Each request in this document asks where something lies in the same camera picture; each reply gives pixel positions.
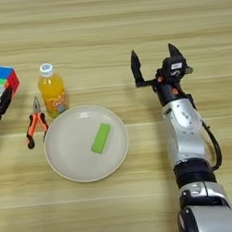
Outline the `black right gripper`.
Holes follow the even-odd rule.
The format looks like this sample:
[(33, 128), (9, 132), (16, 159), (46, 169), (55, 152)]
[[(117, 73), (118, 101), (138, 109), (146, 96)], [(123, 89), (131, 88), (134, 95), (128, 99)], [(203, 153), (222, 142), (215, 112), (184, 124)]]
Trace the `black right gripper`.
[[(181, 52), (173, 44), (168, 44), (169, 54), (171, 57), (181, 57)], [(145, 80), (142, 77), (140, 60), (135, 51), (131, 51), (131, 66), (132, 73), (135, 79), (136, 87), (152, 87), (157, 93), (162, 106), (172, 102), (173, 100), (188, 98), (185, 92), (180, 87), (180, 81), (185, 74), (191, 74), (193, 69), (187, 67), (184, 71), (174, 70), (172, 74), (166, 72), (164, 69), (158, 69), (155, 78)]]

